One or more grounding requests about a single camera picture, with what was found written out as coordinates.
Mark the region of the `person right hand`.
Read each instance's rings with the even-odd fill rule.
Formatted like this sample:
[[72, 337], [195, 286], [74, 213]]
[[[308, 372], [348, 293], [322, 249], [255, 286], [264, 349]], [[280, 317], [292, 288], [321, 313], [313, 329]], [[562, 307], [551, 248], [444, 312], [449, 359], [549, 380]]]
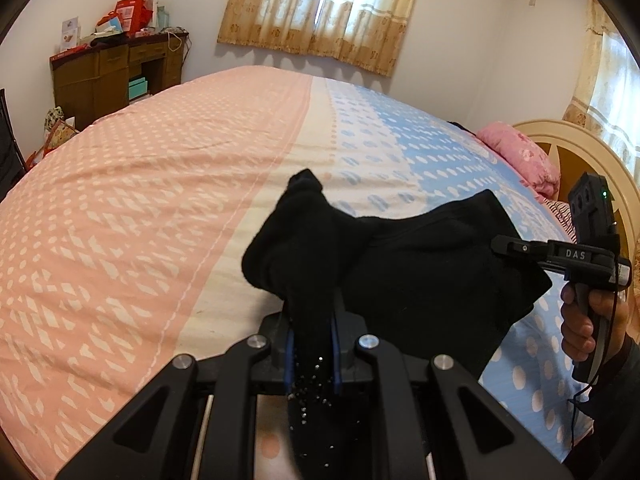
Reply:
[[[570, 283], [564, 285], [561, 299], [563, 301], [562, 349], [574, 362], [585, 362], [597, 348], [594, 324], [589, 316], [579, 309], [575, 289]], [[605, 358], [605, 361], [608, 361], [623, 348], [630, 309], [625, 300], [620, 300], [620, 296], [612, 292], [600, 292], [600, 290], [590, 292], [589, 304], [596, 315], [610, 322], [612, 334]]]

